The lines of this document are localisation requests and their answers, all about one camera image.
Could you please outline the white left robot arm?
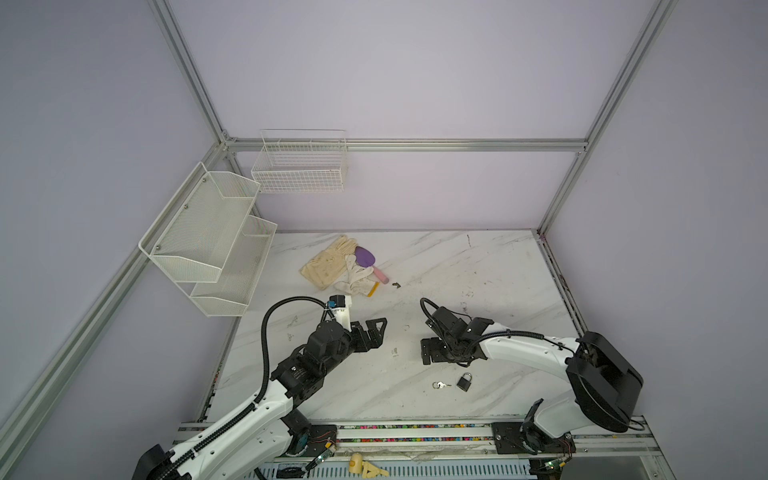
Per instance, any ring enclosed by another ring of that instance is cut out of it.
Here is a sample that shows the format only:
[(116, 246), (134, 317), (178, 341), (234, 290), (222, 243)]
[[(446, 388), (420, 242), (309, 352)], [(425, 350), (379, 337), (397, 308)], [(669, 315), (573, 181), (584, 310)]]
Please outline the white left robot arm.
[[(306, 342), (276, 367), (270, 366), (270, 317), (294, 302), (322, 309)], [(263, 375), (259, 389), (217, 422), (169, 450), (155, 445), (138, 460), (134, 479), (237, 479), (290, 449), (303, 448), (311, 424), (298, 407), (316, 394), (325, 378), (354, 353), (381, 347), (385, 318), (353, 321), (351, 298), (333, 295), (323, 302), (292, 296), (272, 305), (260, 329)]]

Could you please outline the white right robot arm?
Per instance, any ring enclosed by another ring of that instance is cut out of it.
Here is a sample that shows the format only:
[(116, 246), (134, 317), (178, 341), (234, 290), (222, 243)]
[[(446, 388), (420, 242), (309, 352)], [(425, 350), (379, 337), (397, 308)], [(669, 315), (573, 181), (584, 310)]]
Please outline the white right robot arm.
[(573, 452), (567, 436), (588, 426), (613, 433), (638, 430), (634, 409), (644, 385), (642, 375), (603, 335), (587, 331), (578, 338), (513, 330), (491, 319), (454, 312), (428, 298), (419, 301), (434, 332), (421, 341), (422, 361), (467, 368), (476, 361), (508, 361), (545, 372), (568, 384), (560, 395), (534, 401), (517, 431), (496, 432), (512, 451), (536, 455), (560, 447)]

